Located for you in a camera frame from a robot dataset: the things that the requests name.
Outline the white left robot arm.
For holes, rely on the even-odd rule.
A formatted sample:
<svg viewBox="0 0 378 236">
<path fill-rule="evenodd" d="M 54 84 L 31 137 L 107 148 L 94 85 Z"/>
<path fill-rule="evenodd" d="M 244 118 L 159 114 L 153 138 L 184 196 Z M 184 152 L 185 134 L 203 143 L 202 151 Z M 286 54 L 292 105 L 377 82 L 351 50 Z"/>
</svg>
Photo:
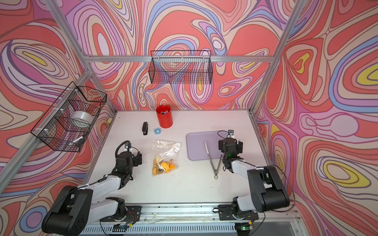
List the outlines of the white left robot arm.
<svg viewBox="0 0 378 236">
<path fill-rule="evenodd" d="M 133 179 L 133 169 L 142 164 L 142 154 L 131 151 L 117 152 L 116 164 L 110 174 L 92 184 L 66 186 L 58 194 L 42 220 L 44 233 L 61 236 L 78 236 L 87 225 L 109 217 L 123 221 L 128 210 L 125 200 L 109 197 Z"/>
</svg>

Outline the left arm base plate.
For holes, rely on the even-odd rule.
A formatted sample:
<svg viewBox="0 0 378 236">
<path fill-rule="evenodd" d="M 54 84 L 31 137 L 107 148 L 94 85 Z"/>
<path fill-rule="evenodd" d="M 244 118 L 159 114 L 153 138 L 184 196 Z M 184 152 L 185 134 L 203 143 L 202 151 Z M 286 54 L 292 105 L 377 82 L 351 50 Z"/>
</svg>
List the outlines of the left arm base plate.
<svg viewBox="0 0 378 236">
<path fill-rule="evenodd" d="M 117 215 L 116 222 L 136 223 L 140 220 L 142 206 L 125 206 L 125 211 Z"/>
</svg>

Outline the metal tongs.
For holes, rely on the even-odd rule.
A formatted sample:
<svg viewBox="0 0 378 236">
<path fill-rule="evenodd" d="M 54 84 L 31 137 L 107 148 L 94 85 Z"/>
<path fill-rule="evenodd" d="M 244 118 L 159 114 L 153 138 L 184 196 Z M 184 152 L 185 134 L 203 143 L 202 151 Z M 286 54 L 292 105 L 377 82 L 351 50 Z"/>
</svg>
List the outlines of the metal tongs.
<svg viewBox="0 0 378 236">
<path fill-rule="evenodd" d="M 215 168 L 215 165 L 213 163 L 213 160 L 212 160 L 212 157 L 210 155 L 210 152 L 209 152 L 209 149 L 208 149 L 208 145 L 207 145 L 206 142 L 205 142 L 205 150 L 206 150 L 206 153 L 207 153 L 210 165 L 211 165 L 213 173 L 214 173 L 214 179 L 217 180 L 219 178 L 218 173 L 219 173 L 219 169 L 220 169 L 220 165 L 221 165 L 222 152 L 220 150 L 218 151 L 220 153 L 220 157 L 219 157 L 218 165 Z"/>
</svg>

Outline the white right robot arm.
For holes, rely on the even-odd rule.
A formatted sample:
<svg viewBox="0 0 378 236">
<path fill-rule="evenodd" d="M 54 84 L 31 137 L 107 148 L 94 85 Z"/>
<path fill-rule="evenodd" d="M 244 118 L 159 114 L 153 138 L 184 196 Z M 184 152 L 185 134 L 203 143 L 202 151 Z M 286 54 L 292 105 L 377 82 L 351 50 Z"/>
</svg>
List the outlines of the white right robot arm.
<svg viewBox="0 0 378 236">
<path fill-rule="evenodd" d="M 287 190 L 272 166 L 259 167 L 248 163 L 239 154 L 243 143 L 227 137 L 219 140 L 223 169 L 248 180 L 250 193 L 234 197 L 229 207 L 235 219 L 255 218 L 257 212 L 279 210 L 290 205 Z"/>
</svg>

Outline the clear resealable bag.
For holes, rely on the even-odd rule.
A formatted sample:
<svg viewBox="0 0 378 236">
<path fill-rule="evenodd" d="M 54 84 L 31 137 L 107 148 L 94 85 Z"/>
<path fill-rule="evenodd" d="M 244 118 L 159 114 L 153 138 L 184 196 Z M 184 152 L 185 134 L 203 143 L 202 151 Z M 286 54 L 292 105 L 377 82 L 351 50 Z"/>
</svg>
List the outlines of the clear resealable bag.
<svg viewBox="0 0 378 236">
<path fill-rule="evenodd" d="M 178 168 L 177 158 L 181 143 L 163 140 L 154 140 L 152 144 L 153 166 L 152 175 L 168 174 Z"/>
</svg>

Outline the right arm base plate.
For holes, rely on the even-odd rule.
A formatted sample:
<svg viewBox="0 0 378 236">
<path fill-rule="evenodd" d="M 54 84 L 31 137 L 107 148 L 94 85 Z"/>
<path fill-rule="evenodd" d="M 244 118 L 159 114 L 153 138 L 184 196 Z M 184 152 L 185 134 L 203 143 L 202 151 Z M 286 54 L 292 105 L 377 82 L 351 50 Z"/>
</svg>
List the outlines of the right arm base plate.
<svg viewBox="0 0 378 236">
<path fill-rule="evenodd" d="M 256 221 L 259 220 L 258 213 L 253 210 L 241 211 L 238 206 L 235 205 L 218 205 L 213 208 L 213 213 L 217 213 L 220 221 L 231 221 L 231 220 L 249 220 Z"/>
</svg>

